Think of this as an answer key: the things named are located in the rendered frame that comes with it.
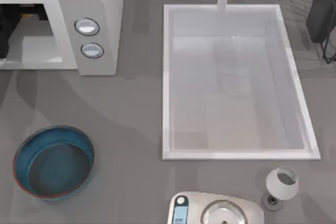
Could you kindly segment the white sink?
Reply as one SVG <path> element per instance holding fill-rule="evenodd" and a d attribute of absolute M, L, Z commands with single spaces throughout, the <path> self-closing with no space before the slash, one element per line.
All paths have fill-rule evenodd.
<path fill-rule="evenodd" d="M 165 5 L 162 158 L 319 160 L 277 4 Z"/>

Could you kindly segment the round microwave knob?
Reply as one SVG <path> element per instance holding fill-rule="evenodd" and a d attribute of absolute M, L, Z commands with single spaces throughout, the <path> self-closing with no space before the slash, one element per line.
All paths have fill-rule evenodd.
<path fill-rule="evenodd" d="M 100 31 L 100 26 L 94 19 L 85 17 L 75 22 L 75 30 L 83 36 L 94 36 Z"/>
<path fill-rule="evenodd" d="M 103 56 L 104 49 L 97 43 L 89 43 L 81 46 L 81 53 L 90 59 L 98 59 Z"/>

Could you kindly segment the white kitchen scale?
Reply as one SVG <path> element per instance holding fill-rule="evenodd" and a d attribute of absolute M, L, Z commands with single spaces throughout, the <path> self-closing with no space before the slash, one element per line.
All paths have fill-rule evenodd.
<path fill-rule="evenodd" d="M 166 224 L 265 224 L 265 217 L 250 200 L 182 191 L 170 201 Z"/>

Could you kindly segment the blue round bowl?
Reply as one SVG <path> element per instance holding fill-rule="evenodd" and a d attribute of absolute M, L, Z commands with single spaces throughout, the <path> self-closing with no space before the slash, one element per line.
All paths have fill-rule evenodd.
<path fill-rule="evenodd" d="M 55 125 L 27 137 L 17 149 L 13 178 L 25 193 L 44 200 L 59 201 L 80 192 L 89 181 L 95 164 L 95 149 L 82 130 Z"/>

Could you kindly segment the white goblet cup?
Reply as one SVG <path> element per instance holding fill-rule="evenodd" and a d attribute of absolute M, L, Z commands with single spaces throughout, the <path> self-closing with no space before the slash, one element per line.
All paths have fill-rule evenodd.
<path fill-rule="evenodd" d="M 265 185 L 267 191 L 261 198 L 263 206 L 269 211 L 279 211 L 284 201 L 297 195 L 299 176 L 292 167 L 278 167 L 266 176 Z"/>

